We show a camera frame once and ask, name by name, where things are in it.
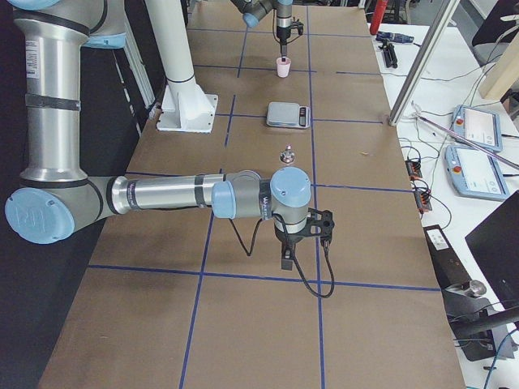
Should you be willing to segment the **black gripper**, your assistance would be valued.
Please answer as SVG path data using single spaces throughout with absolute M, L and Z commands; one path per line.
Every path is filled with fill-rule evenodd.
M 291 36 L 292 28 L 277 26 L 277 39 L 279 44 L 281 45 L 281 54 L 286 55 L 288 53 L 287 44 L 289 43 L 289 39 Z
M 292 270 L 293 260 L 288 250 L 295 252 L 296 244 L 308 236 L 308 228 L 305 227 L 296 233 L 285 233 L 283 229 L 274 228 L 277 239 L 281 242 L 281 269 Z

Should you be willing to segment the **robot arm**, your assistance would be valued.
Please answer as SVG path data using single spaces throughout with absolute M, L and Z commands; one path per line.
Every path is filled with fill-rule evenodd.
M 274 220 L 281 266 L 298 267 L 295 246 L 315 222 L 307 174 L 290 166 L 270 178 L 253 171 L 129 179 L 91 177 L 79 163 L 80 50 L 126 43 L 121 1 L 14 1 L 25 36 L 28 167 L 6 201 L 10 227 L 51 244 L 109 216 L 146 209 L 210 208 L 215 217 Z
M 280 46 L 281 57 L 286 58 L 288 54 L 288 44 L 293 26 L 292 0 L 231 0 L 234 6 L 242 14 L 244 23 L 249 28 L 254 28 L 271 11 L 276 12 L 276 32 Z

